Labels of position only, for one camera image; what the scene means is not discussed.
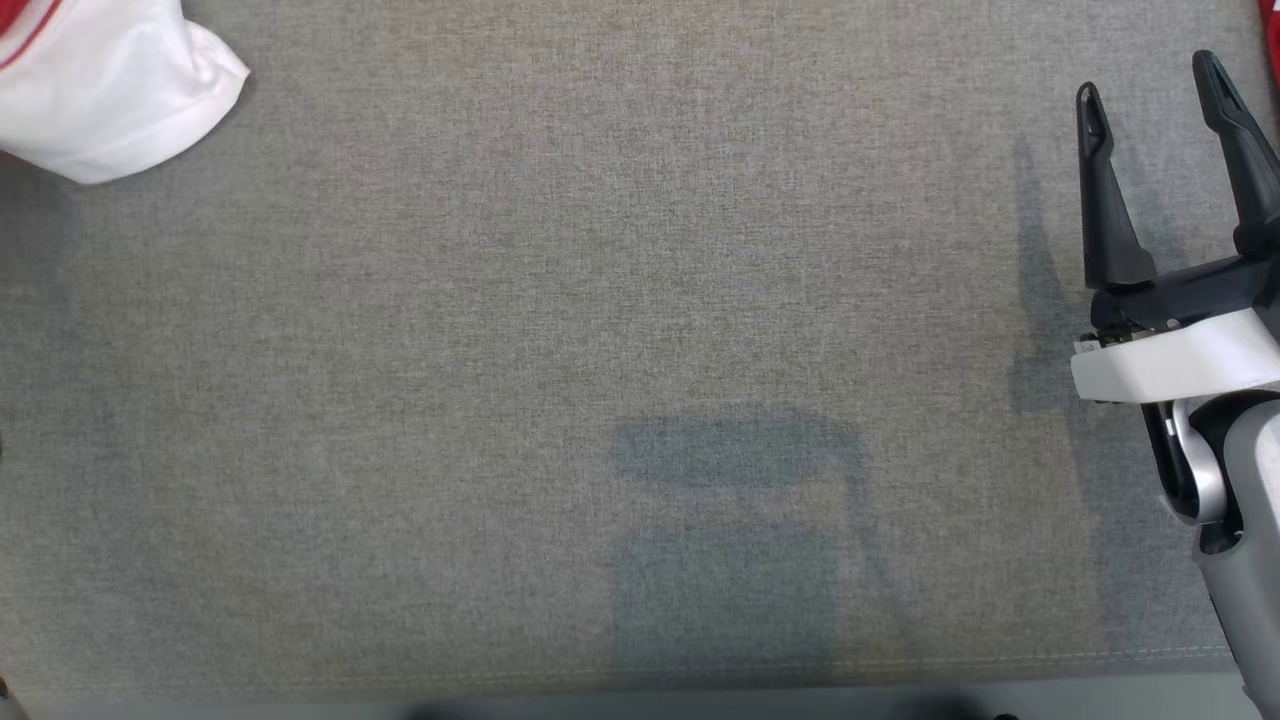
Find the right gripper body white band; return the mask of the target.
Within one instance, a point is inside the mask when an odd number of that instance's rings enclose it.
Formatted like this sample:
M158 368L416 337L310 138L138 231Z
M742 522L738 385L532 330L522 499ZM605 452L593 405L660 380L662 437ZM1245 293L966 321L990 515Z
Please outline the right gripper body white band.
M1098 290L1097 345L1070 361L1083 400L1157 404L1277 382L1277 256L1228 258Z

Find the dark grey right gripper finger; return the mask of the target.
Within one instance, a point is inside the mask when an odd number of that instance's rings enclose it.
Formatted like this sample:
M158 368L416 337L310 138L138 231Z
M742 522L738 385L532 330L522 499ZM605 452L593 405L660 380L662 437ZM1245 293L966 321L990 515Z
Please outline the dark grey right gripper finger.
M1075 109L1085 287L1147 284L1157 277L1155 259L1132 224L1112 164L1114 132L1094 83L1079 87Z
M1219 56L1198 50L1192 69L1204 123L1216 133L1234 197L1235 250L1243 258L1277 252L1279 160Z

